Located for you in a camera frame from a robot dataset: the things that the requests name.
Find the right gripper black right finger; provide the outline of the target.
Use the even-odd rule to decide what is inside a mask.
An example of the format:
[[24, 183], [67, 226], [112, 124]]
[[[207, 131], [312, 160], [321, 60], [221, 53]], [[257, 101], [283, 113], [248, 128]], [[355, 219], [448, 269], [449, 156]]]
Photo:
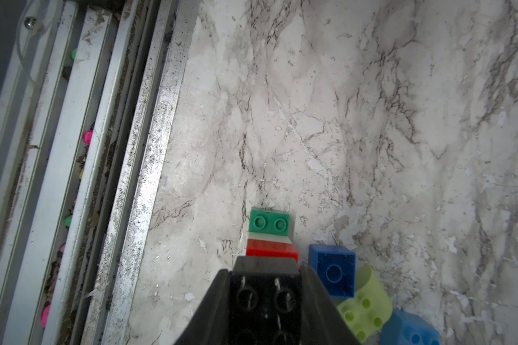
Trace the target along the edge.
[[359, 344], [342, 319], [317, 273], [299, 268], [302, 279], [301, 344]]

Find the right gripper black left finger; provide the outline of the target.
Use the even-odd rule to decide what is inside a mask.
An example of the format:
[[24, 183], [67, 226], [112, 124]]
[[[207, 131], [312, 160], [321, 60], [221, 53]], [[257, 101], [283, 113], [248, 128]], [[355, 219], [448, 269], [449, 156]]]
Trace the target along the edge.
[[220, 270], [176, 345], [228, 344], [231, 272]]

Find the lime green lego brick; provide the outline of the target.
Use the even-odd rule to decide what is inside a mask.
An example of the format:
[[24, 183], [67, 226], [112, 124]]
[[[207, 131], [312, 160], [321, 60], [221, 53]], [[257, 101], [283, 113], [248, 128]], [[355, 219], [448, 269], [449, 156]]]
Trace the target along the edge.
[[375, 271], [368, 264], [355, 274], [355, 297], [335, 302], [345, 324], [363, 344], [391, 318], [391, 299]]

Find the black lego brick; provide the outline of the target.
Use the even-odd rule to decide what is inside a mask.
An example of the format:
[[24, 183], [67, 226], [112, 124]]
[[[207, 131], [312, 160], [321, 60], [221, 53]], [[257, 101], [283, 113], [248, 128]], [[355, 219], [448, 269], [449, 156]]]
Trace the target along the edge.
[[239, 257], [230, 281], [230, 344], [299, 344], [302, 279], [292, 258]]

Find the light blue lego brick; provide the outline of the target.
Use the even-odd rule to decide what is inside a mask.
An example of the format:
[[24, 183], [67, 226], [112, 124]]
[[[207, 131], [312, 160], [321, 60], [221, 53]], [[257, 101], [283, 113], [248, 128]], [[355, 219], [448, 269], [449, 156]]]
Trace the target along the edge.
[[380, 345], [441, 345], [440, 333], [423, 318], [394, 309], [381, 330]]

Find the red lego brick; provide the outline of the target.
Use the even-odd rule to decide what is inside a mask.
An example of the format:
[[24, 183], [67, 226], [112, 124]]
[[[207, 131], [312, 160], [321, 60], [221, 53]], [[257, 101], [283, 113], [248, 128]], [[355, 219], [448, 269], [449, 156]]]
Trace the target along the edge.
[[249, 239], [245, 255], [248, 257], [292, 258], [296, 262], [299, 261], [299, 253], [291, 242]]

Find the green lego base brick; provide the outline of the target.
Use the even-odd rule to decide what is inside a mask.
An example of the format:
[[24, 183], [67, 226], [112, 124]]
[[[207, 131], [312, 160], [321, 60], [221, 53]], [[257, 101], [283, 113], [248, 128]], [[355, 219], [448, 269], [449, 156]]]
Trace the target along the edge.
[[249, 232], [287, 237], [291, 217], [280, 211], [253, 208], [250, 212]]

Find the cream lego brick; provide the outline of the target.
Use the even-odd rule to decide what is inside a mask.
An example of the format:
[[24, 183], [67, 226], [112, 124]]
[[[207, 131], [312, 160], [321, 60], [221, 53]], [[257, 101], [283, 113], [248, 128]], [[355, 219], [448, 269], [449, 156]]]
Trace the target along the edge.
[[292, 244], [292, 240], [287, 236], [280, 236], [275, 234], [263, 234], [258, 232], [249, 232], [248, 237], [253, 240], [267, 241], [267, 242], [280, 242], [286, 244]]

